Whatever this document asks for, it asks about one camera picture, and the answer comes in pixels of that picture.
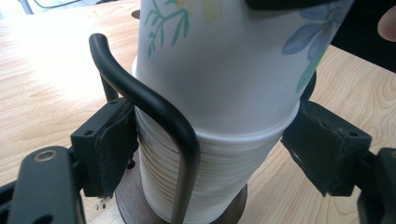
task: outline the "blue flower print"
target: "blue flower print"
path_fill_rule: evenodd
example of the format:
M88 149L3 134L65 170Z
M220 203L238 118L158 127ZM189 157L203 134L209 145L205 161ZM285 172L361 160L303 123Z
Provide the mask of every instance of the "blue flower print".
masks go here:
M340 0L318 7L300 10L300 15L310 22L298 29L285 43L282 53L297 53L312 42L308 50L308 60L312 61L330 44L332 31L336 31L346 16L353 1Z

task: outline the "light wood surface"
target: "light wood surface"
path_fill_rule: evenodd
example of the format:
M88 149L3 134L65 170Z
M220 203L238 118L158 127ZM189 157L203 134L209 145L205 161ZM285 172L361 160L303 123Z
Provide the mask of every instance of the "light wood surface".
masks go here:
M73 8L73 7L85 7L85 6L93 6L99 0L79 0L76 3L68 4L61 7L54 7L63 5L64 3L72 2L72 0L27 0L32 12L34 14L43 13L46 11L57 11L57 10L64 10L66 8ZM26 16L26 13L23 10L22 4L20 1L16 0L2 0L0 1L0 19L3 18L15 18L15 17L22 17Z
M137 53L138 1L126 0L0 21L0 185L17 178L21 160L69 136L105 102L88 38L107 35L127 69ZM396 76L330 47L311 98L373 137L371 150L396 147ZM240 223L359 223L356 200L323 198L276 145L248 182ZM115 199L97 209L84 198L89 223L122 223Z

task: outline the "floral paper cup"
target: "floral paper cup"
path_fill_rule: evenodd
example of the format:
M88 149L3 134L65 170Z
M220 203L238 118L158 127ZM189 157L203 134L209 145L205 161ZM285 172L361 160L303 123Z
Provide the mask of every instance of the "floral paper cup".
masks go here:
M265 11L252 10L245 1L142 1L133 72L184 114L200 141L260 138L262 159L253 165L258 167L276 142L268 138L271 144L266 144L262 137L277 133L271 136L278 139L293 120L307 82L352 3L340 0L316 7ZM137 116L140 123L147 124L140 129L161 134L145 117ZM227 150L219 145L221 141L207 146L210 149L203 152L205 157L215 158L219 148ZM162 154L173 150L157 146L152 150ZM145 164L149 160L144 155L142 162L151 167ZM153 176L146 171L145 175ZM241 172L240 186L253 172ZM146 196L153 198L149 192ZM223 209L217 207L219 214L211 217L219 216Z

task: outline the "paper cup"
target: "paper cup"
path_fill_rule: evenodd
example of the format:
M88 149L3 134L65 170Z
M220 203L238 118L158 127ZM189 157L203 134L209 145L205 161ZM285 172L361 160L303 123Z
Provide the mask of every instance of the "paper cup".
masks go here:
M134 75L184 114L202 148L186 223L216 219L247 183L293 120L352 2L255 11L245 1L142 1ZM169 221L177 151L155 122L136 117L145 195Z
M263 133L290 115L352 3L254 11L245 1L166 2L142 1L137 78L198 132L227 136Z

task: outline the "screw hole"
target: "screw hole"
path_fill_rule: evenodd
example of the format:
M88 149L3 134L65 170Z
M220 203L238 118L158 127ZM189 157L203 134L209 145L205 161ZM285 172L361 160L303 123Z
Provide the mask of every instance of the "screw hole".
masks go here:
M85 136L88 136L88 135L91 135L91 134L93 134L93 131L87 131L87 132L84 133Z
M51 215L44 215L35 220L33 224L50 224L52 223L53 217Z
M133 11L131 15L133 18L140 20L140 10Z
M352 137L357 137L357 136L359 136L357 133L349 133L349 135L352 136Z
M58 151L49 149L36 154L33 157L34 161L50 161L58 155Z
M328 126L327 123L325 123L325 122L321 122L320 124L321 124L321 126L322 126L323 128L329 128L329 126Z

